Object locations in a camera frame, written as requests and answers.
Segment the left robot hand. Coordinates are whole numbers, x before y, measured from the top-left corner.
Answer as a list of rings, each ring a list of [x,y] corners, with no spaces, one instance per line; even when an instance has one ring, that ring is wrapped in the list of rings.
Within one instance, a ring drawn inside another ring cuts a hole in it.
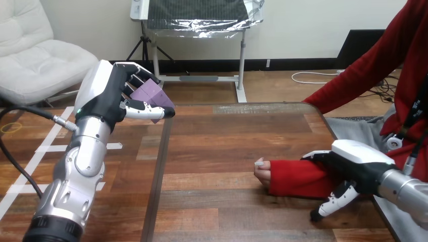
[[[150,71],[135,62],[116,62],[100,60],[85,76],[74,104],[76,120],[85,116],[95,116],[104,120],[114,129],[125,118],[160,119],[175,116],[171,105],[150,104],[132,98],[126,90],[127,83],[142,87],[147,82],[159,84],[159,79]]]

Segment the person's hand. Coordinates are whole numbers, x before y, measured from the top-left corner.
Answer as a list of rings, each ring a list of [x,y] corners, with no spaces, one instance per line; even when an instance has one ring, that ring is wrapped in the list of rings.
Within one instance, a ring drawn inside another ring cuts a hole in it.
[[[266,189],[270,188],[270,184],[271,184],[270,161],[264,160],[263,157],[255,161],[253,174]]]

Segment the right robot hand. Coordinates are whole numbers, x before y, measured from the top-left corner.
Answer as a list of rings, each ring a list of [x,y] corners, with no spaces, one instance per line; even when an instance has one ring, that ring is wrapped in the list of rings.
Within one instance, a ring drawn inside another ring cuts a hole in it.
[[[310,220],[321,221],[352,202],[360,194],[377,194],[381,176],[388,170],[396,170],[395,161],[364,143],[340,139],[332,143],[331,150],[311,151],[301,158],[320,164],[333,174],[343,177],[340,183],[310,213]]]

